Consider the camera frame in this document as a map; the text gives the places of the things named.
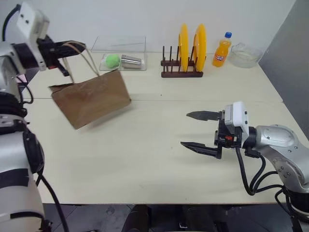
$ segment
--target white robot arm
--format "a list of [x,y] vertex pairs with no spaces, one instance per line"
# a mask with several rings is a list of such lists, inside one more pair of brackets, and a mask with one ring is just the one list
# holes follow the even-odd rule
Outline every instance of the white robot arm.
[[[23,101],[16,78],[30,68],[44,71],[55,67],[67,76],[68,71],[58,59],[78,53],[62,46],[67,41],[54,43],[46,35],[48,18],[29,3],[17,5],[15,11],[19,11],[17,26],[25,43],[0,43],[0,231],[48,232],[50,222],[44,218],[37,189],[40,179],[54,200],[57,199],[42,175],[44,154],[41,145],[24,120],[27,115],[24,104],[32,103],[33,99]],[[5,20],[4,32],[8,20]],[[84,50],[78,45],[76,48],[80,52]],[[39,174],[37,183],[33,179],[34,173]],[[58,210],[63,219],[61,208]],[[64,231],[69,231],[66,222],[63,226]]]

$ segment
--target orange soda bottle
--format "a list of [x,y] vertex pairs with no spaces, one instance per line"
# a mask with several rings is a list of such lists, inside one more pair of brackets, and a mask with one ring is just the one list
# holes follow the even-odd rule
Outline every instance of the orange soda bottle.
[[232,33],[226,32],[225,38],[220,40],[220,45],[214,54],[212,65],[216,67],[221,67],[224,64],[224,61],[228,54],[228,48],[231,46],[231,38]]

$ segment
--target bottle label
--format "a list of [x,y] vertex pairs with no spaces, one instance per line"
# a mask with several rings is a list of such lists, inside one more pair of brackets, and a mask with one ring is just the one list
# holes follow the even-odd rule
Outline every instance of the bottle label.
[[224,56],[216,56],[216,59],[217,59],[218,61],[222,61],[222,60],[224,60]]

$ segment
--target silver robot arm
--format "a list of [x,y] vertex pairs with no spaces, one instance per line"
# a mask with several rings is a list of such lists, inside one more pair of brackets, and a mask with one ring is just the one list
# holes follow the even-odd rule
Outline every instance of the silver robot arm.
[[309,193],[309,149],[282,125],[257,126],[255,150],[267,158],[291,191]]
[[[246,191],[250,195],[270,189],[281,188],[276,194],[283,192],[288,205],[287,213],[291,216],[294,231],[306,228],[309,223],[309,149],[303,146],[296,134],[282,125],[249,127],[248,113],[242,102],[228,105],[219,112],[196,111],[187,116],[198,120],[219,121],[215,132],[214,144],[216,148],[206,147],[204,144],[181,142],[185,147],[205,155],[220,159],[222,148],[235,148],[240,165],[241,177]],[[245,155],[260,158],[262,167],[248,185],[240,149],[245,149]],[[263,176],[265,158],[274,166],[276,172],[269,172]],[[283,186],[272,185],[258,189],[261,181],[270,174],[278,173]]]

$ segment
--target yellow plate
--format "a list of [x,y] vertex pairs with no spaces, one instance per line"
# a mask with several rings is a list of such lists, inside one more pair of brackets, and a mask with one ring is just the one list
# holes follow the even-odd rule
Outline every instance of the yellow plate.
[[188,57],[189,57],[189,36],[188,28],[184,23],[180,29],[178,36],[178,46],[179,46],[179,58],[182,58],[181,66],[183,71],[187,71],[188,68]]
[[193,46],[195,46],[193,55],[194,62],[197,58],[197,71],[203,71],[206,58],[206,30],[204,24],[200,24],[196,30]]

